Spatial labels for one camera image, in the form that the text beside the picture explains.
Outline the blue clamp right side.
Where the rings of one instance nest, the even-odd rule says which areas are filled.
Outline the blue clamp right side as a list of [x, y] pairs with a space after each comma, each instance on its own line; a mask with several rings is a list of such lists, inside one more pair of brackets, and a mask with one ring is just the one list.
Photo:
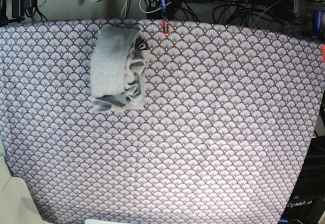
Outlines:
[[322, 17], [323, 11], [317, 11], [312, 18], [312, 33], [311, 36], [313, 38], [318, 39], [320, 37], [321, 29], [322, 29]]

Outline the purple fan-pattern tablecloth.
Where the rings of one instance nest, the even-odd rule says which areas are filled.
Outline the purple fan-pattern tablecloth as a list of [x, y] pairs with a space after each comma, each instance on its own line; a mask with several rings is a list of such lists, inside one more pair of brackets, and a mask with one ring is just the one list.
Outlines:
[[[143, 110], [98, 112], [90, 57], [139, 29]], [[276, 223], [324, 93], [322, 44], [204, 22], [83, 19], [1, 28], [1, 138], [42, 218]]]

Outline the blue orange table clamp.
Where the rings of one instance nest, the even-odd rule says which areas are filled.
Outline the blue orange table clamp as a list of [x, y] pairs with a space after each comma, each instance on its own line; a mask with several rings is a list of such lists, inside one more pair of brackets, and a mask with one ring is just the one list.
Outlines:
[[160, 0], [161, 3], [161, 16], [162, 16], [162, 33], [164, 35], [169, 34], [169, 22], [166, 13], [166, 0]]

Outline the white panel bottom left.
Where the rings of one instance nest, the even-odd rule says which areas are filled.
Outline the white panel bottom left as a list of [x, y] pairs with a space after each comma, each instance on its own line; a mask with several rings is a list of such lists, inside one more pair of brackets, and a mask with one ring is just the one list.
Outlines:
[[26, 183], [13, 177], [1, 156], [1, 223], [43, 223]]

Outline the orange clamp right edge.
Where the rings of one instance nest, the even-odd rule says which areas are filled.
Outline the orange clamp right edge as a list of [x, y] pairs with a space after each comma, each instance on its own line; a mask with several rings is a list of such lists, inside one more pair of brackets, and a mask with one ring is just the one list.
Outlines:
[[322, 61], [325, 62], [325, 44], [322, 46]]

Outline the black OpenArm box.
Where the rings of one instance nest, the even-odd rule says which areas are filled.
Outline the black OpenArm box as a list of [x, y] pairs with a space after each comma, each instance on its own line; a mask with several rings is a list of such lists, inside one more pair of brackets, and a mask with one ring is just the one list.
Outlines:
[[324, 136], [313, 138], [302, 170], [279, 223], [324, 220]]

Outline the light grey T-shirt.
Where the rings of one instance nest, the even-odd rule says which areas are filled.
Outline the light grey T-shirt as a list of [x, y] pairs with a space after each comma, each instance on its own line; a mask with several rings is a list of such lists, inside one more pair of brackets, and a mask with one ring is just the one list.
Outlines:
[[99, 111], [142, 110], [150, 49], [141, 31], [101, 29], [90, 59], [90, 90]]

